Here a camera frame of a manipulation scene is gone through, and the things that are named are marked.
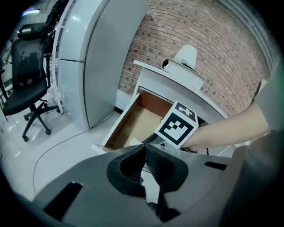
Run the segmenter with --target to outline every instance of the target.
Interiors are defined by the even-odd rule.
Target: cable
[[[110,116],[109,116],[106,120],[104,120],[104,121],[102,121],[102,122],[99,122],[97,125],[95,125],[94,127],[92,127],[91,130],[94,129],[94,128],[96,128],[96,127],[98,127],[100,124],[106,122],[107,120],[109,120],[109,119],[114,115],[114,110],[113,110],[112,113],[110,113],[109,115],[110,115]],[[35,196],[36,196],[35,173],[36,173],[36,166],[37,166],[39,160],[40,160],[47,152],[49,152],[50,150],[54,149],[56,146],[58,146],[58,145],[60,145],[60,144],[62,144],[62,143],[64,143],[64,142],[66,142],[66,141],[68,141],[68,140],[70,140],[70,139],[73,139],[74,137],[77,137],[77,136],[79,136],[79,135],[82,135],[82,134],[84,134],[84,133],[86,133],[86,132],[83,132],[83,133],[79,133],[79,134],[77,134],[77,135],[74,135],[74,136],[70,137],[69,139],[66,139],[66,140],[64,140],[64,141],[62,141],[62,142],[60,142],[60,143],[54,145],[53,147],[51,147],[50,149],[48,149],[46,152],[44,152],[44,153],[39,157],[39,159],[38,159],[38,160],[36,161],[36,163],[35,163],[34,172],[33,172],[33,174],[32,174],[32,186],[33,186],[33,188],[34,188],[34,195],[35,195]]]

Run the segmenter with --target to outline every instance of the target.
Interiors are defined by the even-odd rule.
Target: black and white marker board
[[[179,149],[198,128],[197,115],[187,106],[176,101],[155,133]]]

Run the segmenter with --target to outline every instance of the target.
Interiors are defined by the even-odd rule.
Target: open drawer
[[[93,145],[92,148],[101,154],[128,147],[133,139],[143,142],[154,133],[172,105],[158,95],[139,88],[101,146]]]

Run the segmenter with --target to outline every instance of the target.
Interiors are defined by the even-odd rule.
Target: chair base
[[[24,139],[25,142],[28,141],[28,137],[26,136],[26,134],[27,134],[29,128],[31,127],[32,123],[34,122],[34,120],[36,118],[40,121],[40,123],[46,129],[45,133],[47,135],[51,134],[51,130],[46,126],[46,124],[44,123],[44,121],[42,120],[40,115],[43,114],[43,113],[46,113],[48,111],[58,109],[58,106],[47,106],[47,103],[45,103],[45,102],[47,102],[47,101],[43,100],[43,102],[37,108],[36,108],[35,104],[33,104],[32,106],[30,106],[31,112],[24,115],[25,120],[28,121],[26,128],[25,128],[23,135],[22,135],[22,138]]]

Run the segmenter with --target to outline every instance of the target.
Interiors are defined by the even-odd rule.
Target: gray sleeve
[[[284,130],[284,62],[255,98],[270,130]]]

